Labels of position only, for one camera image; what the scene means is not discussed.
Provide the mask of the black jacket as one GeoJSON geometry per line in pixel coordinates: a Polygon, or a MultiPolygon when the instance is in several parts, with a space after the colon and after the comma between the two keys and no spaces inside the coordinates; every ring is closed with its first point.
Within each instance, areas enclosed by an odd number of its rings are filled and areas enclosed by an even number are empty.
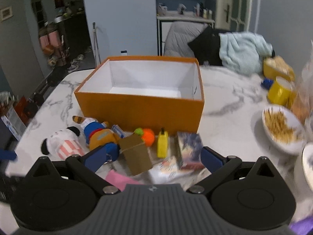
{"type": "Polygon", "coordinates": [[[221,47],[219,34],[228,32],[230,31],[208,25],[200,35],[188,43],[199,65],[222,66],[219,56],[221,47]]]}

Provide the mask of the white bowl with noodles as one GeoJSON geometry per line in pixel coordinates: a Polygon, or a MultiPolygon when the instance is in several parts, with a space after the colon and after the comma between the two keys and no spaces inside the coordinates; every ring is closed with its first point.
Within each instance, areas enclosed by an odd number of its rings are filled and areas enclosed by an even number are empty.
{"type": "Polygon", "coordinates": [[[296,156],[305,147],[305,129],[289,109],[279,105],[265,107],[262,123],[267,137],[281,152],[296,156]]]}

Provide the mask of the duck plush blue outfit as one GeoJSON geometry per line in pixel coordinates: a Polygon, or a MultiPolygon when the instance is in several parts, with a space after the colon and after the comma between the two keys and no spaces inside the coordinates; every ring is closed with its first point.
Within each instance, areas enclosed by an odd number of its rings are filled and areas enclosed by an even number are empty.
{"type": "Polygon", "coordinates": [[[120,147],[118,145],[121,137],[112,129],[108,128],[108,123],[99,122],[95,118],[73,116],[73,121],[80,125],[84,132],[86,145],[89,150],[95,150],[98,147],[103,148],[107,154],[107,161],[116,161],[119,157],[120,147]]]}

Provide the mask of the light blue fleece towel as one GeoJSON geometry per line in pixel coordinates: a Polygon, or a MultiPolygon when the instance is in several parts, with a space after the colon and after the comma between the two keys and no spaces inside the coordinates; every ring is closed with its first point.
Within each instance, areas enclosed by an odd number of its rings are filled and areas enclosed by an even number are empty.
{"type": "Polygon", "coordinates": [[[263,59],[271,57],[273,46],[263,36],[252,32],[219,34],[222,65],[236,73],[250,76],[263,71],[263,59]]]}

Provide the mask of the yellow toy canister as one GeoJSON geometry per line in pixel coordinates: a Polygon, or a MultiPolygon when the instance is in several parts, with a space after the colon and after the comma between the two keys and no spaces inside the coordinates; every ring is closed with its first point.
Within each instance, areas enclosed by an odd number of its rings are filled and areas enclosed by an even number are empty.
{"type": "Polygon", "coordinates": [[[157,157],[160,159],[165,159],[168,152],[168,132],[161,128],[157,138],[157,157]]]}

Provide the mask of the small blue white packet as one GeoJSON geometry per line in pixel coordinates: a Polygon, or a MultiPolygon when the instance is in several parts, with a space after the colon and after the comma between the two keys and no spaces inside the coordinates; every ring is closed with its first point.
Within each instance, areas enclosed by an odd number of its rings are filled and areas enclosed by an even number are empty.
{"type": "Polygon", "coordinates": [[[120,138],[125,138],[125,132],[118,126],[118,125],[113,125],[112,126],[112,131],[117,134],[120,138]]]}

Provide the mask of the dark printed card box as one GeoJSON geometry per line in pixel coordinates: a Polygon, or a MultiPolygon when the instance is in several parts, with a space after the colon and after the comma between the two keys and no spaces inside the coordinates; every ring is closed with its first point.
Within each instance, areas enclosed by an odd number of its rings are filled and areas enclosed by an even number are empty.
{"type": "Polygon", "coordinates": [[[202,139],[199,134],[178,132],[176,134],[177,162],[181,170],[202,170],[202,139]]]}

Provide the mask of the orange cardboard box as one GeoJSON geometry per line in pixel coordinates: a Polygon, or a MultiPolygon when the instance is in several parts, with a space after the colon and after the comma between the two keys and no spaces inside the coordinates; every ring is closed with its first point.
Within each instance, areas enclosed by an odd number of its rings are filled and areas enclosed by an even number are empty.
{"type": "Polygon", "coordinates": [[[199,63],[188,57],[108,57],[74,94],[86,117],[170,135],[196,133],[205,103],[199,63]]]}

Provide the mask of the white glass panel door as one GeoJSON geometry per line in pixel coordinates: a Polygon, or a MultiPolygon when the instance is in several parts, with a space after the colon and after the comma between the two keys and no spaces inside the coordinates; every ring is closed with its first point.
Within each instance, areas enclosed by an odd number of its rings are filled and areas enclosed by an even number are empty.
{"type": "Polygon", "coordinates": [[[253,0],[216,0],[215,27],[232,32],[249,30],[253,0]]]}

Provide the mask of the pink cloth pad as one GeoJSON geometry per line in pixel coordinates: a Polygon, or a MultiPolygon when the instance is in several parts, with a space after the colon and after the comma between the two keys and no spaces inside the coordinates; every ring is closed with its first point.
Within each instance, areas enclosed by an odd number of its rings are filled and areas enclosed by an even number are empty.
{"type": "Polygon", "coordinates": [[[114,170],[110,170],[105,177],[105,181],[111,185],[117,187],[121,192],[123,192],[127,185],[141,185],[140,182],[134,180],[131,177],[119,174],[114,170]]]}

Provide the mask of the yellow bowl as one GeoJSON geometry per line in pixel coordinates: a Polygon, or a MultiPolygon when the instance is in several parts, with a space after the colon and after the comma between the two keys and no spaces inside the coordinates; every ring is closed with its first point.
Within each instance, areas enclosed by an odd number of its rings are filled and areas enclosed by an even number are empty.
{"type": "Polygon", "coordinates": [[[281,56],[264,59],[263,74],[270,80],[275,80],[276,77],[279,76],[289,82],[293,82],[296,78],[292,67],[289,66],[281,56]]]}

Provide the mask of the white pink striped plush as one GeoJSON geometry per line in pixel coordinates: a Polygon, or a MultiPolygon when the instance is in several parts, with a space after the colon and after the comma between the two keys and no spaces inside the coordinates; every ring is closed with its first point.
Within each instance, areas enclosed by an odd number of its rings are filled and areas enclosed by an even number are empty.
{"type": "Polygon", "coordinates": [[[75,126],[55,132],[44,139],[41,144],[43,155],[51,155],[65,160],[72,155],[83,156],[84,151],[79,143],[80,130],[75,126]]]}

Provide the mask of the brown cardboard small box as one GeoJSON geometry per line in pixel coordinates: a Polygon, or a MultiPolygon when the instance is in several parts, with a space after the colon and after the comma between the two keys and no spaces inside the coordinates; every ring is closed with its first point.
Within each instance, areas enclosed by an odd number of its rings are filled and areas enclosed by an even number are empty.
{"type": "Polygon", "coordinates": [[[146,172],[152,168],[148,149],[141,136],[132,134],[118,141],[121,153],[133,176],[146,172]]]}

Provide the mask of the yellow mug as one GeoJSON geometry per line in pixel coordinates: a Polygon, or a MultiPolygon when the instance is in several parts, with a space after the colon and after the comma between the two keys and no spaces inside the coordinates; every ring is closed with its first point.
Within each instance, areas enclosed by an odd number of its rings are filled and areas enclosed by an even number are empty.
{"type": "Polygon", "coordinates": [[[280,76],[277,76],[268,91],[267,99],[271,104],[286,106],[292,91],[292,83],[280,76]]]}

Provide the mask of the grey quilted jacket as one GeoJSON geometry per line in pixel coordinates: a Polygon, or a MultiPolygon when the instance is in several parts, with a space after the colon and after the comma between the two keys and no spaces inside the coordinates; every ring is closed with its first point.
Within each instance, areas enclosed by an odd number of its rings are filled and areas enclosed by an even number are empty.
{"type": "Polygon", "coordinates": [[[206,23],[175,21],[165,40],[163,56],[195,57],[188,43],[199,36],[208,26],[206,23]]]}

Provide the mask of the orange green toy ball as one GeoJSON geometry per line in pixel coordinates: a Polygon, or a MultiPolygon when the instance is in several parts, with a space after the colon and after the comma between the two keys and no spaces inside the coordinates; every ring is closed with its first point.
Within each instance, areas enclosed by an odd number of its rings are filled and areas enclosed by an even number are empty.
{"type": "Polygon", "coordinates": [[[149,128],[137,128],[134,130],[134,134],[141,136],[142,141],[147,147],[151,147],[156,138],[153,130],[149,128]]]}

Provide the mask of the blue wrapped snack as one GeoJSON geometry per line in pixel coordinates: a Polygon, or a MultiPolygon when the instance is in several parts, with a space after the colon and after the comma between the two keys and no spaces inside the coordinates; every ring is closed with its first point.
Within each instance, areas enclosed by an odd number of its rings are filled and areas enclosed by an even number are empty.
{"type": "Polygon", "coordinates": [[[271,88],[271,86],[273,85],[274,81],[268,78],[265,78],[262,82],[261,82],[261,87],[269,90],[271,88]]]}

